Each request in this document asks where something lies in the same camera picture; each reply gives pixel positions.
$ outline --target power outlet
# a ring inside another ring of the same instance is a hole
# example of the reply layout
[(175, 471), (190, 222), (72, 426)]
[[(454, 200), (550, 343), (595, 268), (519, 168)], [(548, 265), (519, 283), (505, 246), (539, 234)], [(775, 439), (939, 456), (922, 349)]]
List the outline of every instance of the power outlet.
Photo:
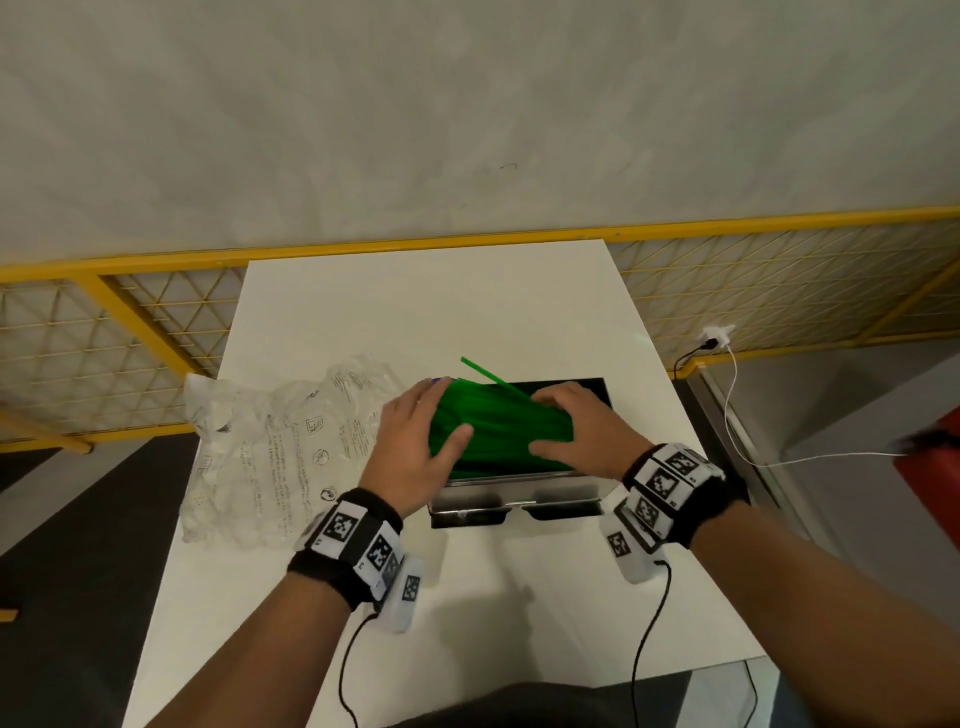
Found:
[(730, 337), (735, 328), (736, 324), (730, 324), (725, 327), (704, 327), (704, 332), (700, 335), (700, 342), (703, 343), (708, 339), (716, 339), (716, 348), (726, 349), (730, 345)]

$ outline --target green plastic straw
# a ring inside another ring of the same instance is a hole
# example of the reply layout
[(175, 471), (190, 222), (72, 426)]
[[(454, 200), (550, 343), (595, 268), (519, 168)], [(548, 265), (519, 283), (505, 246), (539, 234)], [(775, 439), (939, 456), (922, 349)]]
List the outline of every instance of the green plastic straw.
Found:
[(534, 440), (569, 442), (573, 422), (563, 410), (530, 399), (530, 394), (464, 358), (470, 368), (494, 384), (455, 379), (444, 392), (430, 424), (430, 452), (437, 454), (449, 434), (463, 423), (473, 438), (454, 467), (452, 478), (490, 477), (567, 471), (561, 463), (531, 455)]

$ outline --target clear plastic bag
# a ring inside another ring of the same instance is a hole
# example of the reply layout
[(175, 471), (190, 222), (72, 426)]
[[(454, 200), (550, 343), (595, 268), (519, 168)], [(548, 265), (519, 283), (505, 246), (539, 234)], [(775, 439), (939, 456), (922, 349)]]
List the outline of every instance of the clear plastic bag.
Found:
[(316, 513), (357, 484), (380, 411), (402, 389), (367, 355), (330, 367), (320, 382), (272, 392), (189, 375), (186, 414), (201, 445), (180, 506), (183, 539), (291, 546)]

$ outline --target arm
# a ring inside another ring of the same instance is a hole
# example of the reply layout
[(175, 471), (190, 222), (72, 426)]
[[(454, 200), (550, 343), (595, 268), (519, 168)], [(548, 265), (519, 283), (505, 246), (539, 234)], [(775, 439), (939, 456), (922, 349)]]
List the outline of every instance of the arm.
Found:
[[(534, 399), (573, 419), (572, 443), (531, 443), (541, 457), (620, 479), (653, 446), (577, 384)], [(702, 523), (691, 550), (819, 716), (960, 724), (960, 638), (915, 605), (742, 502)]]
[[(461, 425), (430, 457), (430, 421), (449, 384), (426, 379), (383, 408), (359, 487), (402, 518), (443, 488), (473, 434)], [(349, 616), (332, 587), (288, 573), (148, 728), (305, 725)]]

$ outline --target red object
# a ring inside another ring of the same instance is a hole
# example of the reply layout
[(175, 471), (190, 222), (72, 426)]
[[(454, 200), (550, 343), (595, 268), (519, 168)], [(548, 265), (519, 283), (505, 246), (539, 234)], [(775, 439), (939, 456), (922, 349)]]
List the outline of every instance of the red object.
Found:
[[(960, 437), (960, 407), (939, 422)], [(921, 449), (894, 459), (894, 465), (953, 544), (960, 548), (960, 448)]]

